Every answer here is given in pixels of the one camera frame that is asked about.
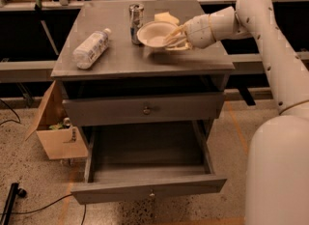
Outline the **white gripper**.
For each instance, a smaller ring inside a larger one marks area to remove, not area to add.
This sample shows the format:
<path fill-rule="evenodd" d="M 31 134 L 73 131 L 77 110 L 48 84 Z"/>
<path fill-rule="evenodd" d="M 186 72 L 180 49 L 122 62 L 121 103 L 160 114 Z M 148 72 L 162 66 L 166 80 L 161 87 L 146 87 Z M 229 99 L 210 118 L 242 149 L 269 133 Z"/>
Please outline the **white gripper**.
<path fill-rule="evenodd" d="M 169 51 L 184 51 L 195 48 L 206 48 L 215 43 L 215 37 L 211 28 L 211 16 L 203 14 L 194 16 L 184 25 L 178 26 L 173 32 L 165 37 L 165 41 L 169 42 L 177 37 L 186 34 L 187 40 L 173 42 L 165 47 Z"/>

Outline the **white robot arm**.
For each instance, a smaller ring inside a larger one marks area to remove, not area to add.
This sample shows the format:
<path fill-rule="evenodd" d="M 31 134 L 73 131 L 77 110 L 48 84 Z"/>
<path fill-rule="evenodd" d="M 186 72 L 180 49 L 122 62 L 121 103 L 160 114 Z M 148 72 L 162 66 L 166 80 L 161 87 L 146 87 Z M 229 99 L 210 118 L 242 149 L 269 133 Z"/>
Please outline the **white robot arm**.
<path fill-rule="evenodd" d="M 277 25 L 271 0 L 195 16 L 165 38 L 205 48 L 251 35 L 279 115 L 254 133 L 248 152 L 245 225 L 309 225 L 309 71 Z"/>

